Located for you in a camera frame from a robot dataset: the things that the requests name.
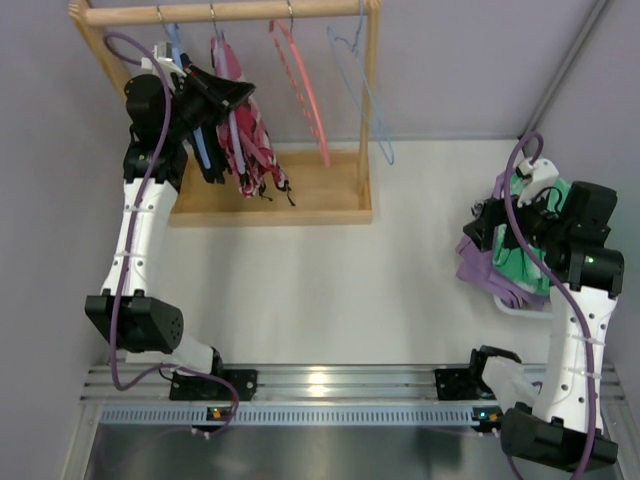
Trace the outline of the black trousers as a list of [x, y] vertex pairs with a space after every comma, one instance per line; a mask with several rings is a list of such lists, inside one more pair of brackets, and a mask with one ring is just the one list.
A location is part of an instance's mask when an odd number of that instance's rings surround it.
[[[193, 61], [191, 60], [191, 58], [186, 54], [183, 53], [181, 55], [181, 59], [184, 63], [184, 67], [183, 70], [186, 73], [186, 76], [189, 76], [189, 69], [192, 67], [197, 67]], [[228, 114], [230, 113], [230, 108], [225, 108], [225, 114], [223, 115], [223, 117], [217, 121], [217, 122], [206, 122], [204, 124], [202, 124], [200, 127], [202, 129], [202, 133], [204, 136], [204, 142], [208, 151], [208, 155], [211, 161], [211, 170], [210, 171], [205, 171], [204, 168], [201, 166], [200, 161], [197, 159], [196, 157], [196, 153], [195, 153], [195, 158], [198, 162], [199, 168], [201, 170], [201, 173], [205, 179], [206, 182], [208, 183], [221, 183], [223, 184], [225, 182], [224, 180], [224, 173], [225, 171], [228, 169], [228, 162], [226, 160], [226, 155], [224, 150], [222, 149], [222, 147], [220, 146], [220, 142], [218, 140], [218, 134], [217, 134], [217, 130], [216, 128], [219, 126], [219, 124], [228, 116]], [[193, 131], [191, 131], [190, 136], [189, 136], [189, 142], [191, 144], [191, 146], [195, 147], [194, 144], [194, 137], [193, 137]]]

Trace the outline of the lilac plastic hanger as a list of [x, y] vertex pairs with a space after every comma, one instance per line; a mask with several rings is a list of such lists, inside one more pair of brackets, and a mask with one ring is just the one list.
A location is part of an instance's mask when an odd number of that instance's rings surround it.
[[[226, 49], [225, 49], [225, 38], [222, 31], [218, 32], [214, 36], [215, 38], [215, 46], [212, 48], [212, 54], [214, 60], [218, 61], [218, 66], [215, 67], [218, 75], [224, 79], [230, 80], [228, 63], [226, 57]], [[229, 114], [229, 130], [231, 143], [233, 146], [233, 155], [235, 159], [235, 165], [240, 176], [244, 176], [246, 174], [246, 164], [244, 161], [244, 155], [241, 147], [241, 142], [239, 138], [239, 131], [235, 116], [235, 110], [231, 109]]]

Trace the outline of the pink camouflage trousers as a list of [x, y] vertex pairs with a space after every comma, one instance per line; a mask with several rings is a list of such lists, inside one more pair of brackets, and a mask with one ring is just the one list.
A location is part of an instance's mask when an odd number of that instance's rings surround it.
[[[215, 46], [215, 38], [211, 39], [211, 62], [215, 70], [218, 61], [214, 60], [212, 48]], [[242, 67], [231, 46], [226, 42], [226, 57], [230, 80], [244, 81]], [[272, 200], [265, 195], [266, 177], [271, 176], [275, 188], [287, 196], [291, 206], [296, 206], [291, 198], [291, 187], [287, 174], [277, 160], [272, 148], [269, 134], [259, 107], [253, 94], [235, 109], [235, 116], [239, 131], [239, 138], [246, 164], [246, 174], [238, 174], [233, 155], [229, 130], [229, 116], [217, 127], [218, 140], [225, 152], [230, 171], [235, 178], [240, 193], [244, 197], [260, 196]]]

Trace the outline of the light blue plastic hanger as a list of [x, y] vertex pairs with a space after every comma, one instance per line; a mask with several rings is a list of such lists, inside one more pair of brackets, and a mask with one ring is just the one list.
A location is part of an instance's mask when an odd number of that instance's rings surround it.
[[[179, 27], [177, 24], [169, 24], [167, 27], [168, 36], [172, 45], [172, 59], [173, 62], [180, 68], [183, 69], [184, 63], [181, 59], [181, 55], [184, 53], [182, 48], [182, 43], [179, 35]], [[204, 142], [204, 136], [201, 128], [197, 128], [193, 131], [194, 137], [194, 152], [196, 153], [197, 159], [200, 161], [201, 166], [205, 171], [211, 170], [211, 161], [208, 155], [208, 151]]]

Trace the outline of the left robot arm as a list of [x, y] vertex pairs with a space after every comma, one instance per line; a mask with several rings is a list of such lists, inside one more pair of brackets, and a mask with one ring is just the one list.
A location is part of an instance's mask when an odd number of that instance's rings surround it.
[[181, 310], [156, 296], [154, 280], [186, 170], [185, 141], [201, 126], [220, 125], [254, 89], [196, 67], [176, 75], [172, 84], [148, 73], [125, 85], [131, 125], [122, 222], [101, 290], [85, 300], [85, 313], [109, 343], [112, 361], [121, 351], [155, 352], [164, 367], [183, 374], [222, 375], [219, 352], [185, 333]]

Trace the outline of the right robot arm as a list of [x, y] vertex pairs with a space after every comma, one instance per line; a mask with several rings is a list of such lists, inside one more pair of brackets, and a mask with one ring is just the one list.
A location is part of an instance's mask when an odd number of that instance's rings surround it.
[[528, 381], [520, 358], [506, 350], [483, 346], [473, 351], [470, 367], [503, 412], [502, 451], [574, 478], [614, 464], [618, 454], [603, 436], [599, 400], [608, 323], [624, 275], [623, 255], [605, 246], [617, 200], [610, 188], [575, 182], [558, 210], [543, 200], [518, 206], [490, 198], [463, 228], [481, 251], [505, 226], [507, 245], [526, 241], [544, 253], [553, 275], [553, 321], [541, 386]]

